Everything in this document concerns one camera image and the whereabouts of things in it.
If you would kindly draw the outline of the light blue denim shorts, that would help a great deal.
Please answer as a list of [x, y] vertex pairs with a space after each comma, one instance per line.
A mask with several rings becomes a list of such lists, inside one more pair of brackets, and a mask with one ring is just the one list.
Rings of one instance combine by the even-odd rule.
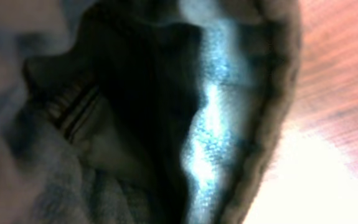
[[0, 223], [243, 223], [301, 38], [295, 0], [0, 0]]

